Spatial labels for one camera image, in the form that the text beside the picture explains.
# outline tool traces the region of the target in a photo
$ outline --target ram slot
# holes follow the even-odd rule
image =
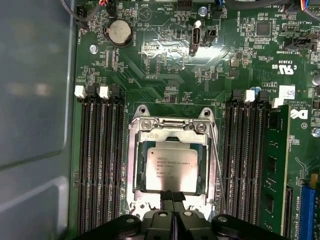
[[[85,199],[86,199],[86,156],[89,129],[90,105],[83,104],[81,110],[81,137],[80,137],[80,159],[79,159],[79,194],[78,194],[78,235],[85,232]]]
[[[230,144],[230,134],[231,134],[231,126],[232,126],[232,108],[229,106],[226,108],[225,110],[225,122],[224,122],[224,139],[223,139],[223,167],[221,169],[222,171],[222,175],[223,175],[223,182],[220,182],[220,184],[225,184],[224,186],[224,190],[225,190],[225,199],[227,199],[228,196],[228,192],[229,192],[229,186],[226,184],[227,183],[227,177],[229,175],[229,152],[230,152],[230,148],[231,148],[231,144]]]
[[[228,175],[227,175],[227,197],[226,206],[229,215],[233,216],[234,212],[234,196],[235,196],[235,158],[236,158],[236,147],[238,138],[238,122],[239,122],[239,109],[237,107],[231,110],[231,130],[230,130],[230,151],[227,156],[228,160]]]
[[[260,207],[260,191],[261,191],[261,164],[262,164],[262,151],[263,140],[265,132],[266,111],[264,109],[257,109],[254,128],[254,142],[253,142],[253,161],[251,175],[252,178],[252,191],[250,196],[250,223],[258,224],[259,207]]]
[[[243,118],[244,118],[244,108],[243,104],[241,104],[237,109],[237,120],[236,120],[236,139],[234,146],[234,173],[233,173],[233,207],[232,207],[232,216],[238,217],[238,208],[240,204],[240,181],[241,181],[241,152],[242,152],[242,144],[243,144]]]
[[[111,195],[111,177],[112,177],[112,168],[113,163],[110,159],[111,152],[111,135],[112,135],[112,124],[113,124],[113,106],[110,104],[106,104],[104,113],[104,132],[105,137],[103,139],[103,168],[102,168],[102,178],[103,178],[103,188],[102,188],[102,203],[103,207],[101,210],[102,214],[102,222],[106,223],[110,221],[110,195]]]
[[[123,106],[115,104],[113,106],[114,131],[111,158],[113,161],[113,182],[112,182],[112,211],[111,219],[120,216],[120,193],[121,193],[121,167],[123,152],[123,133],[124,133],[124,110]]]
[[[238,196],[238,209],[237,218],[244,220],[246,218],[246,203],[247,203],[247,168],[250,142],[250,119],[251,111],[248,106],[244,106],[243,119],[241,124],[242,142],[241,154],[239,159],[239,196]]]
[[[96,105],[96,118],[95,118],[95,144],[94,144],[94,158],[91,169],[91,183],[93,187],[92,192],[92,229],[98,227],[100,224],[100,208],[101,208],[101,189],[99,186],[99,171],[100,169],[100,149],[101,149],[101,104]]]
[[[97,163],[97,190],[96,190],[96,206],[95,206],[95,226],[103,224],[104,194],[105,194],[105,141],[106,141],[106,111],[107,106],[102,104],[100,107],[99,121],[99,143],[98,143],[98,163]]]
[[[254,140],[255,140],[255,125],[256,125],[256,109],[255,108],[250,108],[249,110],[249,146],[248,146],[248,151],[247,151],[247,162],[246,162],[246,177],[245,177],[245,182],[246,182],[246,195],[244,199],[244,221],[249,222],[251,219],[252,215],[252,195],[253,195],[253,181],[252,181],[252,168],[253,168],[253,161],[254,161],[254,155],[253,155],[253,150],[254,150]]]

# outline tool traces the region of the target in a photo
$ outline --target wire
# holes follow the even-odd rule
[[[309,11],[308,9],[305,9],[303,11],[304,13],[308,14],[310,17],[312,17],[313,19],[320,21],[320,16],[316,15],[314,12]]]
[[[237,1],[224,0],[227,7],[237,10],[258,9],[269,5],[277,5],[283,3],[283,0],[260,0],[260,1]]]
[[[91,19],[94,18],[94,16],[99,12],[100,10],[100,5],[98,4],[93,10],[92,12],[90,12],[90,14],[87,17],[81,17],[79,15],[77,15],[75,12],[73,12],[71,10],[71,8],[67,5],[66,0],[60,0],[62,6],[64,7],[64,9],[71,15],[73,16],[75,19],[79,20],[80,22],[89,22]]]
[[[302,11],[304,11],[306,9],[306,4],[305,4],[304,0],[300,0],[300,7],[301,7]]]

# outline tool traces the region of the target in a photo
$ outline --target capacitor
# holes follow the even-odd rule
[[[208,9],[205,6],[202,6],[199,8],[198,14],[200,15],[200,17],[205,17],[208,15]]]
[[[320,74],[314,75],[312,78],[312,84],[315,86],[320,86]]]
[[[104,36],[109,39],[114,46],[123,48],[132,42],[134,32],[127,21],[118,19],[104,28]]]

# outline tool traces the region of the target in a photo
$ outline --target white label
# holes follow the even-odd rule
[[[296,86],[279,86],[279,98],[294,100],[296,95]]]
[[[292,109],[290,112],[290,117],[292,119],[300,118],[300,119],[308,119],[308,110],[300,110]]]

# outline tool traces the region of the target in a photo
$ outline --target sticker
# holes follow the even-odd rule
[[[279,98],[294,100],[296,95],[296,86],[294,85],[280,85]]]

